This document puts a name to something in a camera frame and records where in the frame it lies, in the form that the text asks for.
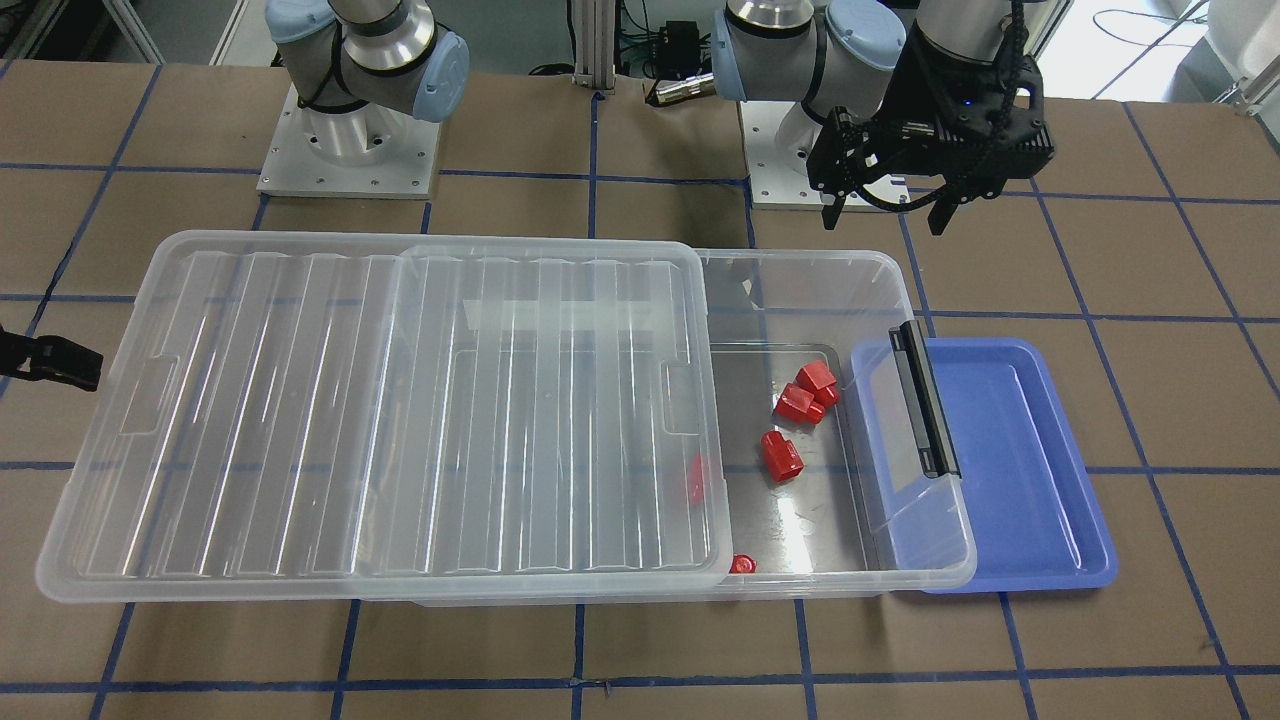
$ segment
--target transparent plastic lid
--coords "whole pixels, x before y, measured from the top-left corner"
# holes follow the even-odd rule
[[[731,561],[699,258],[191,231],[37,577],[63,601],[591,600]]]

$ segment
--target brown paper table surface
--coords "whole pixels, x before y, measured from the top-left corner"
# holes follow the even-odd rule
[[[0,323],[108,361],[187,228],[872,249],[938,336],[1047,357],[1120,560],[1102,591],[426,610],[67,606],[36,555],[96,396],[0,391],[0,717],[1280,717],[1280,158],[1220,105],[1057,100],[959,213],[753,209],[733,105],[474,76],[430,204],[255,191],[283,70],[0,67]],[[605,692],[604,680],[609,680]]]

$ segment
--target red cap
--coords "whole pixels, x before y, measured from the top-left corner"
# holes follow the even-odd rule
[[[703,454],[694,454],[694,462],[689,466],[689,503],[698,507],[703,503],[707,489],[703,484]]]
[[[827,386],[813,393],[813,398],[823,407],[831,407],[832,405],[840,402],[840,391],[836,389],[836,386]]]
[[[826,363],[814,360],[796,373],[796,384],[817,395],[819,389],[835,386],[836,375],[831,373],[831,368]]]
[[[796,446],[782,437],[778,430],[769,430],[760,438],[760,448],[764,451],[764,466],[773,475],[773,482],[782,483],[800,474],[804,470],[804,460]]]
[[[755,560],[750,555],[735,555],[728,571],[732,575],[750,575],[755,571]]]
[[[773,406],[773,411],[792,423],[813,424],[820,423],[823,415],[827,414],[827,409],[814,400],[812,392],[795,383],[787,383],[787,387],[782,388],[782,395],[778,396],[778,404]]]

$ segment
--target clear plastic storage bin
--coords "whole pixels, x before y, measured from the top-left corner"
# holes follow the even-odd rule
[[[876,252],[180,233],[37,579],[426,605],[955,587],[974,546],[959,478],[922,471],[888,337],[910,316]],[[759,437],[815,357],[844,400],[782,428],[808,469],[774,486]]]

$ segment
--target bin handle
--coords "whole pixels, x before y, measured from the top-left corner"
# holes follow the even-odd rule
[[[920,455],[924,477],[960,475],[960,462],[951,443],[951,430],[942,413],[942,397],[933,379],[933,364],[924,346],[924,333],[916,320],[908,320],[888,331],[897,363],[897,377],[902,382],[906,410],[911,416],[911,432]]]

